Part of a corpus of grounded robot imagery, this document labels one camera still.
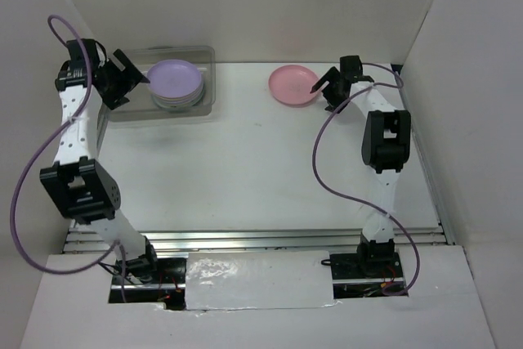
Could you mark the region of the pink plate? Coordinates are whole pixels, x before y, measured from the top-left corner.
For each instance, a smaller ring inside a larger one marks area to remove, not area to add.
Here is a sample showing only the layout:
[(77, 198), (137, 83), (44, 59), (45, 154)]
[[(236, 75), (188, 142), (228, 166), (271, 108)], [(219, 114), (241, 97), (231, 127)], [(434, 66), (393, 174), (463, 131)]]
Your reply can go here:
[(318, 96), (311, 91), (318, 81), (316, 73), (304, 66), (283, 65), (271, 73), (268, 88), (279, 103), (299, 107), (311, 104)]

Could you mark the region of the purple plate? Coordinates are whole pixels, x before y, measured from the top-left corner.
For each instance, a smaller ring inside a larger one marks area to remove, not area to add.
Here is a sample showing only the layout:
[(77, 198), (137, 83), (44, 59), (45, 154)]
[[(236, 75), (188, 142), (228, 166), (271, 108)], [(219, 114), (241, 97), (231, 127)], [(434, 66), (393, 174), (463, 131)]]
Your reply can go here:
[(150, 91), (165, 98), (182, 98), (196, 93), (203, 84), (203, 75), (185, 60), (162, 60), (147, 72)]

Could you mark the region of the blue plate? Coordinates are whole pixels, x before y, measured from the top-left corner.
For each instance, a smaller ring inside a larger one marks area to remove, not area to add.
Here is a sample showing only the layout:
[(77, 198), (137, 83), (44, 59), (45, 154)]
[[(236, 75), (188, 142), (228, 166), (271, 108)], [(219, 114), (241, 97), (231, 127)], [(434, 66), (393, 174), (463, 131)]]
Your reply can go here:
[(196, 92), (192, 96), (184, 96), (178, 98), (167, 98), (152, 94), (152, 101), (161, 108), (181, 108), (196, 105), (203, 98), (204, 92)]

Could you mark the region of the white watermelon pattern plate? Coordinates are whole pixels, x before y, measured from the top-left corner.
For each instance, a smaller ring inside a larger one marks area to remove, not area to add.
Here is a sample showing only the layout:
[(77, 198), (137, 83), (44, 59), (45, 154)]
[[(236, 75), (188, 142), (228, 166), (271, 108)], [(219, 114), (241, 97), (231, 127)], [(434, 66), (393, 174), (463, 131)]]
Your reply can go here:
[(175, 104), (175, 105), (169, 105), (167, 102), (157, 100), (153, 97), (152, 97), (152, 101), (161, 110), (166, 110), (167, 112), (173, 112), (173, 113), (193, 112), (193, 111), (197, 111), (199, 108), (203, 107), (202, 99), (191, 101), (191, 102), (188, 102), (185, 104)]

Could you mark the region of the orange plate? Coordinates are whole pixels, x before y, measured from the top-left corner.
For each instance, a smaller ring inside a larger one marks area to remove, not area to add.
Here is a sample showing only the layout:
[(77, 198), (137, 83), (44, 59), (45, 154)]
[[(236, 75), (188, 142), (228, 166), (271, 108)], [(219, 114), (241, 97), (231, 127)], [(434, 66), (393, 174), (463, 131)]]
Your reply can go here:
[(201, 86), (197, 90), (195, 90), (194, 92), (192, 92), (191, 94), (189, 94), (187, 96), (169, 98), (169, 97), (160, 96), (160, 95), (156, 95), (156, 94), (152, 93), (152, 97), (157, 100), (167, 102), (169, 105), (185, 104), (185, 103), (199, 99), (203, 95), (203, 91), (204, 91), (204, 87)]

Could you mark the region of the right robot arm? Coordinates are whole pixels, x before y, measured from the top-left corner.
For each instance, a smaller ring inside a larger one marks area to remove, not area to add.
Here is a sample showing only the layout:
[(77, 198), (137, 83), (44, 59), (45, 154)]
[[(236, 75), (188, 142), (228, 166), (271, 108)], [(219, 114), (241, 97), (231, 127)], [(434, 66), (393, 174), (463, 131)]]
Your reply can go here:
[(339, 66), (330, 68), (311, 89), (322, 91), (328, 103), (325, 109), (329, 112), (313, 145), (313, 173), (322, 187), (337, 196), (340, 193), (320, 179), (316, 164), (320, 139), (334, 117), (350, 103), (365, 116), (361, 159), (371, 175), (373, 199), (368, 201), (349, 195), (346, 198), (371, 208), (360, 232), (355, 257), (358, 272), (368, 277), (393, 263), (395, 241), (391, 213), (399, 175), (410, 156), (410, 112), (397, 108), (378, 91), (379, 87), (400, 90), (403, 82), (398, 75), (394, 79), (394, 84), (376, 82), (364, 73), (358, 56), (343, 56)]

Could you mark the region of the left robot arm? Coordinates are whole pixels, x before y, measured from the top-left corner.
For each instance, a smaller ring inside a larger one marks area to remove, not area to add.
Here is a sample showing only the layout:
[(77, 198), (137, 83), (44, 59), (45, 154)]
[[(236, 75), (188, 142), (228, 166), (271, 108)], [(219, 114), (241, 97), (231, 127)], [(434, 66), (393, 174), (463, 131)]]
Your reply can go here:
[(161, 262), (150, 241), (121, 210), (115, 179), (98, 160), (108, 113), (127, 104), (126, 95), (146, 77), (121, 51), (108, 56), (94, 39), (66, 43), (67, 60), (55, 81), (62, 121), (53, 164), (40, 182), (61, 216), (97, 233), (114, 248), (117, 267), (143, 284), (158, 279)]

